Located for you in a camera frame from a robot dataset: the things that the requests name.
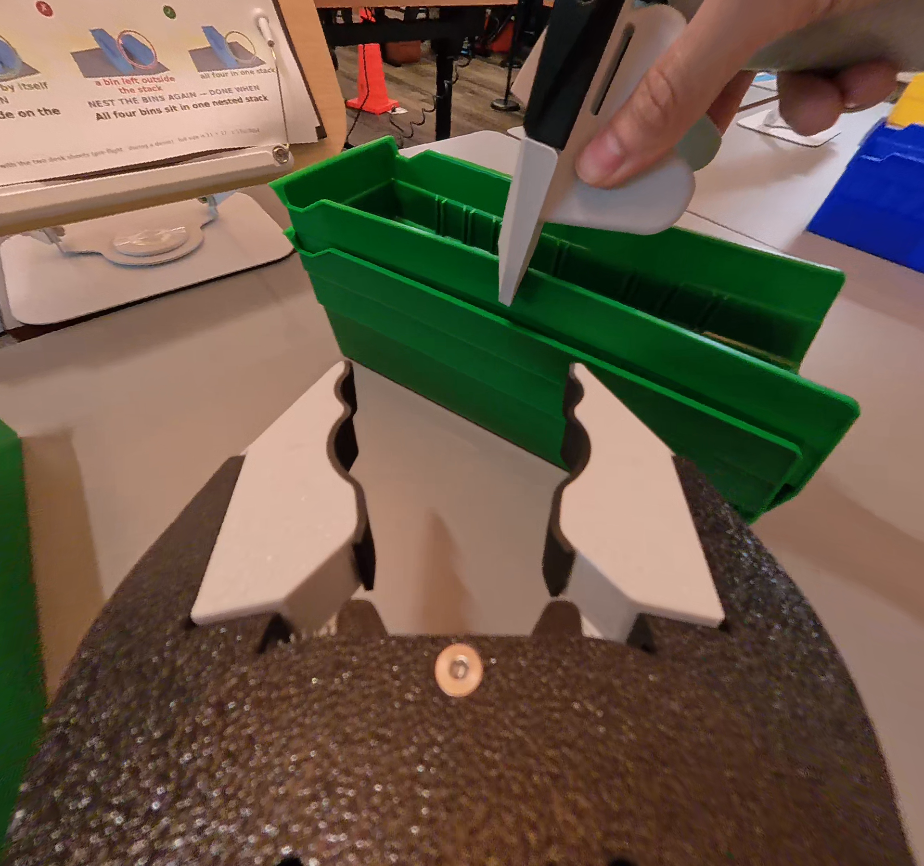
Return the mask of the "yellow plastic bin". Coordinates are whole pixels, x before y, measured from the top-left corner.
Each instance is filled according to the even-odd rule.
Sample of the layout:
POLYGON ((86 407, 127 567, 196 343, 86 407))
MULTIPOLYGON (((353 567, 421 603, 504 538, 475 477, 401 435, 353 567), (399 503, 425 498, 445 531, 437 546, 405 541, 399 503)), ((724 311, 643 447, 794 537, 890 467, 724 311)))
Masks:
POLYGON ((895 129, 909 126, 923 126, 924 121, 924 75, 914 75, 898 98, 887 124, 895 129))

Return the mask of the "printed instruction sheet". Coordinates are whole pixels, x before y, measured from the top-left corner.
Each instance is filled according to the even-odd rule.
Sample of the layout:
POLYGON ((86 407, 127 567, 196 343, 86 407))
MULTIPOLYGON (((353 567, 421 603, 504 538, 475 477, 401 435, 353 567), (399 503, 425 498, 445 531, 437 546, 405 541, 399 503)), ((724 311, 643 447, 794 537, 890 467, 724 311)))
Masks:
POLYGON ((290 26, 283 0, 1 0, 2 186, 317 143, 290 26))

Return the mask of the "wooden-top table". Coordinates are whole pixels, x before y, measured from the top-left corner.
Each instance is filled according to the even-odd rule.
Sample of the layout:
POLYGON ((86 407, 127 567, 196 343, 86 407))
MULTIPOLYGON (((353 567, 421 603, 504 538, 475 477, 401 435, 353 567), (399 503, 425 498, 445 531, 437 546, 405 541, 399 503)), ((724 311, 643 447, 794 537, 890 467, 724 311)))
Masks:
POLYGON ((456 61, 484 29, 491 7, 517 0, 313 0, 328 47, 427 40, 435 55, 435 139, 450 137, 456 61))

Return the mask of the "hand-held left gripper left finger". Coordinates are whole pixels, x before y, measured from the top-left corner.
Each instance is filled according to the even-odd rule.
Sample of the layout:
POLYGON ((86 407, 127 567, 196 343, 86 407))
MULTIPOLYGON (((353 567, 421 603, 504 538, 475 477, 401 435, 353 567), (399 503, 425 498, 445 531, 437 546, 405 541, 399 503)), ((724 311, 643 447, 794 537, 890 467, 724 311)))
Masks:
POLYGON ((248 446, 193 623, 277 615, 310 633, 373 589, 372 529, 351 474, 356 411, 353 364, 339 362, 248 446))

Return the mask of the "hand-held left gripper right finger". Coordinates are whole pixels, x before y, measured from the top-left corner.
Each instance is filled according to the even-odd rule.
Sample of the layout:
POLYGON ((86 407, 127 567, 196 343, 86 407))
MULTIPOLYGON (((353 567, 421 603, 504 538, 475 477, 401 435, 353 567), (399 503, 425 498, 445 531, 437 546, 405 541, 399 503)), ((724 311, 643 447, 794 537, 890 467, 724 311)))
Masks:
POLYGON ((671 449, 583 364, 563 402, 567 475, 542 573, 592 633, 627 643, 642 617, 720 629, 724 611, 671 449))

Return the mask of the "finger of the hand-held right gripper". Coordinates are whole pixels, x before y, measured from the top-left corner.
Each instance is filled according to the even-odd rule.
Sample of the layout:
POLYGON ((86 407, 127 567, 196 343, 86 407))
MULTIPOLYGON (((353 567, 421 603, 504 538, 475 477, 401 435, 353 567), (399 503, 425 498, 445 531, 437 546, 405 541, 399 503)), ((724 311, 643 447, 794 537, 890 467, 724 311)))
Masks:
POLYGON ((644 0, 555 0, 523 71, 524 136, 499 236, 499 299, 511 305, 544 225, 653 235, 687 210, 699 168, 699 128, 618 189, 577 175, 577 157, 627 101, 687 22, 644 0))

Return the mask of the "white flat plate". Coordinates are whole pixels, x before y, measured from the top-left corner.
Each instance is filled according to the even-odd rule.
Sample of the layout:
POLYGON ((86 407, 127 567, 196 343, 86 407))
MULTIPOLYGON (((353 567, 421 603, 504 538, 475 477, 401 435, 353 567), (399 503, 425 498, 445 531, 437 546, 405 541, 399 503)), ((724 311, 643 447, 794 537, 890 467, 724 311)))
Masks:
POLYGON ((823 123, 817 130, 797 125, 793 118, 783 114, 778 99, 753 108, 753 112, 745 113, 736 121, 737 126, 774 141, 815 149, 834 140, 839 132, 839 119, 823 123))

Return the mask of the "instruction sheet on stand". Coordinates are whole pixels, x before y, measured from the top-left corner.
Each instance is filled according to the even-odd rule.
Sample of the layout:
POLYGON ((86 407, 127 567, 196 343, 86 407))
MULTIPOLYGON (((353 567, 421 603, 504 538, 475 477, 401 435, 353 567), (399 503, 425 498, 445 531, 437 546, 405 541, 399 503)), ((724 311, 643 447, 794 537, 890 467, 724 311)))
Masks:
POLYGON ((243 148, 77 178, 2 186, 2 238, 204 199, 210 194, 267 183, 337 154, 346 132, 345 110, 314 2, 283 0, 283 16, 295 34, 295 53, 307 73, 322 121, 322 138, 317 143, 243 148))

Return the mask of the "orange traffic cone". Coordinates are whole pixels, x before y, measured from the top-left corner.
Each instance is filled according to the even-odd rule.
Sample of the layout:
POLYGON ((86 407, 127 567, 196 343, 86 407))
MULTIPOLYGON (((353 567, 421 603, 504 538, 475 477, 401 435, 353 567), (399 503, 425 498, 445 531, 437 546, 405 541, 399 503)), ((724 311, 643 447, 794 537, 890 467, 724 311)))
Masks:
POLYGON ((384 62, 378 44, 358 47, 357 87, 357 95, 346 101, 346 108, 350 110, 383 116, 401 107, 387 92, 384 62))

